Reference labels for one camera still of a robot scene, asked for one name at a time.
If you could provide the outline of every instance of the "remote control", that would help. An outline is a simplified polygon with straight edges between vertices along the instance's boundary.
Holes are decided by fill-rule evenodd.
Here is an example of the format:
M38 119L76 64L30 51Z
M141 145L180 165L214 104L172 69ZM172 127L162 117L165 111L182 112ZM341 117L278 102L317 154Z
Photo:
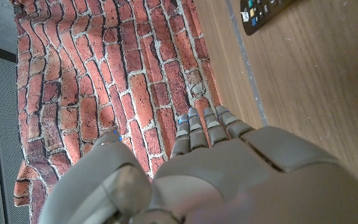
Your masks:
M252 35L296 0L241 0L242 25Z

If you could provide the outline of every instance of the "robot finger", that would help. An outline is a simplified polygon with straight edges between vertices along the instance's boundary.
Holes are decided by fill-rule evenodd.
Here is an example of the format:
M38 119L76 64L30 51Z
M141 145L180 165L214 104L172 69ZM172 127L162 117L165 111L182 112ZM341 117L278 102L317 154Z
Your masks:
M111 144L113 142L119 142L122 141L122 137L120 136L119 132L115 127L111 127L107 130L105 130L104 133L100 136L100 138L95 142L93 148L99 146L99 145L107 145Z
M208 129L209 140L211 141L212 146L218 142L229 140L226 132L224 131L224 128L218 121L211 108L205 108L204 118Z
M190 125L190 150L199 147L208 147L203 126L201 125L200 116L196 108L189 109L189 125Z
M184 155L190 152L190 127L189 117L187 114L182 114L178 121L178 131L173 145L171 158L177 155Z
M216 114L231 138L238 138L244 133L253 130L251 126L245 124L243 121L235 117L224 106L217 106Z

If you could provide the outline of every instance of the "robotic hand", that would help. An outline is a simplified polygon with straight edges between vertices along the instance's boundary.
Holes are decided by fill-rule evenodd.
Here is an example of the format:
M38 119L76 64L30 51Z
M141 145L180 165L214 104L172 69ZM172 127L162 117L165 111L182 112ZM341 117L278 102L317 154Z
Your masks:
M150 183L114 131L55 186L39 223L358 223L358 181L318 146L225 107L180 116Z

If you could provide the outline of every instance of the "wooden table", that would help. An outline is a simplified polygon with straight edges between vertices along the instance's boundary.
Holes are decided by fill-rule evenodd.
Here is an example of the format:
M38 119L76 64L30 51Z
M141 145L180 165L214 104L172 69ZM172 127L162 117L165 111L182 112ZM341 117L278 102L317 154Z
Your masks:
M227 108L308 139L358 178L358 0L298 1L252 36L240 0L195 4Z

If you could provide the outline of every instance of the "red brick wall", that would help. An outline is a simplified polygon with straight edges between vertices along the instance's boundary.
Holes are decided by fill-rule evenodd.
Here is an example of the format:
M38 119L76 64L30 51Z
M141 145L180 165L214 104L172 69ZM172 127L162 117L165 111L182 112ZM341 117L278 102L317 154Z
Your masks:
M16 0L24 161L16 205L35 223L58 179L117 126L150 178L176 120L220 104L192 0Z

